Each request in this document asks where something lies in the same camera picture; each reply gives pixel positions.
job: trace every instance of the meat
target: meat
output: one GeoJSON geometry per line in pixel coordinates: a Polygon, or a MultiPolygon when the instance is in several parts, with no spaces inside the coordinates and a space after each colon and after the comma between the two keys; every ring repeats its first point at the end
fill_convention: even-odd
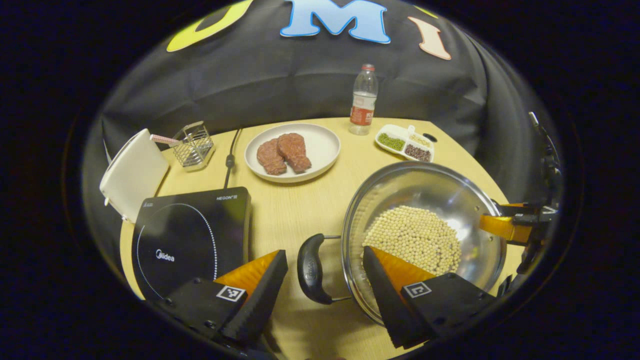
{"type": "Polygon", "coordinates": [[[287,171],[284,158],[278,154],[278,139],[272,139],[258,147],[258,162],[269,175],[280,175],[287,171]]]}
{"type": "Polygon", "coordinates": [[[311,167],[307,157],[305,138],[300,134],[289,133],[278,138],[278,153],[283,156],[295,172],[303,172],[311,167]]]}

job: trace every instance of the blue letter m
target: blue letter m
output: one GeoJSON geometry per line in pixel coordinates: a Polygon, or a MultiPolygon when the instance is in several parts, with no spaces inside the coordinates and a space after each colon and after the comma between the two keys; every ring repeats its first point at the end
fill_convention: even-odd
{"type": "Polygon", "coordinates": [[[385,34],[382,13],[384,6],[366,0],[354,0],[343,8],[331,0],[285,0],[292,2],[291,22],[280,30],[283,37],[305,37],[320,32],[313,24],[315,15],[324,27],[334,35],[342,33],[347,25],[356,19],[356,26],[349,30],[352,37],[388,44],[391,39],[385,34]]]}

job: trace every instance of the black cable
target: black cable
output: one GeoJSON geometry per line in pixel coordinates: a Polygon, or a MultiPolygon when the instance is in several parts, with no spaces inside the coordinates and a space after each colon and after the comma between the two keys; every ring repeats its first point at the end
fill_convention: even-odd
{"type": "Polygon", "coordinates": [[[231,148],[229,149],[229,155],[227,155],[227,160],[225,160],[225,165],[227,166],[227,176],[225,178],[225,187],[229,184],[229,175],[231,174],[231,168],[236,164],[236,157],[234,156],[234,145],[236,144],[236,138],[238,137],[238,133],[242,130],[239,128],[236,130],[236,135],[234,135],[234,141],[231,142],[231,148]]]}

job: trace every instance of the induction cooktop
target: induction cooktop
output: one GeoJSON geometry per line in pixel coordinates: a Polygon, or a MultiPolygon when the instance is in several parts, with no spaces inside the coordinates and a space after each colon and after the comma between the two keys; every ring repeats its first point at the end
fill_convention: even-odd
{"type": "Polygon", "coordinates": [[[145,199],[131,247],[145,299],[163,299],[195,277],[214,280],[245,263],[250,199],[243,187],[145,199]]]}

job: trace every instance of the plastic water bottle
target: plastic water bottle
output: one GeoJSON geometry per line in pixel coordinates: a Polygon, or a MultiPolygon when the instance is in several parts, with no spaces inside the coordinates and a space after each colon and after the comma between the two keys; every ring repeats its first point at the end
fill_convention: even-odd
{"type": "Polygon", "coordinates": [[[353,84],[353,105],[351,106],[349,131],[356,135],[366,135],[371,127],[373,109],[378,97],[378,79],[371,64],[362,65],[356,82],[353,84]]]}

